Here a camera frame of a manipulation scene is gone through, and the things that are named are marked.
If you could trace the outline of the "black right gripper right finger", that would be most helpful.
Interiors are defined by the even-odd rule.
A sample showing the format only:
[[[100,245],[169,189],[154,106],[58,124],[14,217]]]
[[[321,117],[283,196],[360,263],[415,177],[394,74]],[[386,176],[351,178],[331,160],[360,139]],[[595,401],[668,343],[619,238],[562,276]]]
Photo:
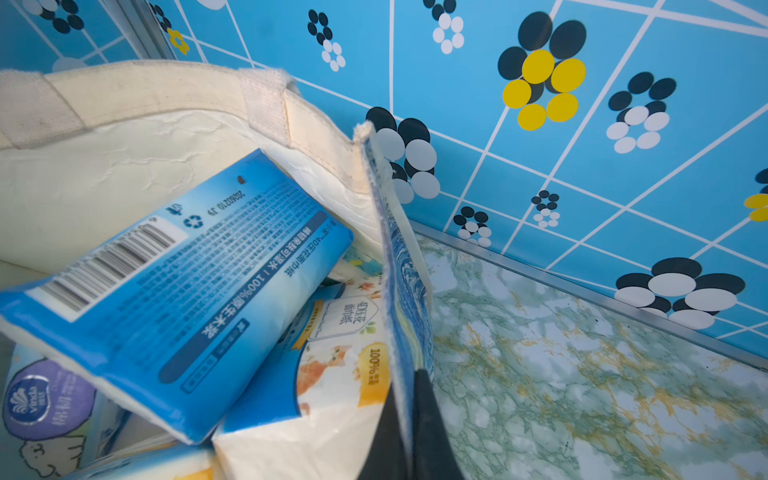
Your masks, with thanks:
[[[414,478],[463,480],[428,373],[415,372]]]

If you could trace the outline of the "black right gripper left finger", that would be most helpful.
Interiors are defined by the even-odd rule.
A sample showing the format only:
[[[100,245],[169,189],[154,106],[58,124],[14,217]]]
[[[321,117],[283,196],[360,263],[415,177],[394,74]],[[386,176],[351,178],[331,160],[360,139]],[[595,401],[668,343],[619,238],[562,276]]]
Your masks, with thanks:
[[[358,480],[407,478],[408,465],[401,438],[394,387],[391,386]]]

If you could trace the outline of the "blue white tissue box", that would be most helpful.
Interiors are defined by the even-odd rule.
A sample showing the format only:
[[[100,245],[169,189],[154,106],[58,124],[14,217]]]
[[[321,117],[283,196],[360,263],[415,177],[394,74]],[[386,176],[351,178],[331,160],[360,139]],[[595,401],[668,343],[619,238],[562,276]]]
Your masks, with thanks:
[[[318,288],[213,434],[230,479],[355,479],[391,374],[378,276]]]

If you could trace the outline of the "white blue printed tissue pack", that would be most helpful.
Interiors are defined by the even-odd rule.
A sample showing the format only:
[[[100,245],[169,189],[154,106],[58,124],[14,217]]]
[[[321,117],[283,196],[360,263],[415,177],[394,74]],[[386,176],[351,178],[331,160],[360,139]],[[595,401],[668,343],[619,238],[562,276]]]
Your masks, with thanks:
[[[210,446],[184,444],[110,454],[64,476],[78,480],[226,479]]]

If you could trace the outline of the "white top tissue pack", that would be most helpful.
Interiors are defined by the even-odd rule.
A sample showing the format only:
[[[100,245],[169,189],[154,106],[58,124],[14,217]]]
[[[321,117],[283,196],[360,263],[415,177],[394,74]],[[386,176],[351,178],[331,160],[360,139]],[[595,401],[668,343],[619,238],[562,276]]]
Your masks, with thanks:
[[[109,453],[127,417],[85,379],[16,345],[1,381],[1,477],[69,475]]]

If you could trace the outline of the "cream canvas tote bag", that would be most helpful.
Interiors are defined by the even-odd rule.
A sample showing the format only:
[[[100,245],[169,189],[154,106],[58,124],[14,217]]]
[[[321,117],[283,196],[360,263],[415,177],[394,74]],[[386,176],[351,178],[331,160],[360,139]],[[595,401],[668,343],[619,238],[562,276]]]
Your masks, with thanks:
[[[384,269],[403,445],[434,370],[432,288],[372,126],[345,135],[282,70],[126,61],[1,74],[1,283],[56,273],[262,149]]]

